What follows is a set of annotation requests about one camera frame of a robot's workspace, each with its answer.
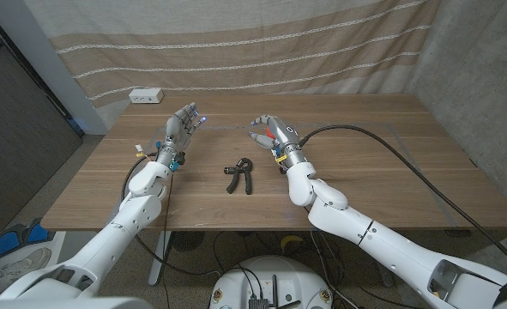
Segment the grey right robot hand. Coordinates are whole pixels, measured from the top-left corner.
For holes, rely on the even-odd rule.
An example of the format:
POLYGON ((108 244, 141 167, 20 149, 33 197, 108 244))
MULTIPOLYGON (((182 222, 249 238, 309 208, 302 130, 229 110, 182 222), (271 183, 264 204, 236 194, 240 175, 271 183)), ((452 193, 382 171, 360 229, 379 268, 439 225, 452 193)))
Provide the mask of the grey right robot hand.
POLYGON ((251 122, 252 125, 266 124, 267 134, 254 132, 250 137, 261 147, 269 149, 283 172, 296 164, 307 162, 299 146, 299 133, 290 124, 273 115, 262 115, 251 122))

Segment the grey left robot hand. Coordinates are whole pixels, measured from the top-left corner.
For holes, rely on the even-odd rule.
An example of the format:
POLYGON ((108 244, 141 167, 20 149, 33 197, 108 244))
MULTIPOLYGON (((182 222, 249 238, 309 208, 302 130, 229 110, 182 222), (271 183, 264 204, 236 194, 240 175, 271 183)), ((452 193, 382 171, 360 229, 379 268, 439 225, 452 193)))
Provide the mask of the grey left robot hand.
POLYGON ((156 161, 169 166, 183 153, 191 142, 194 132, 206 121, 198 118, 196 103, 192 102, 176 111, 166 123, 166 134, 156 161))

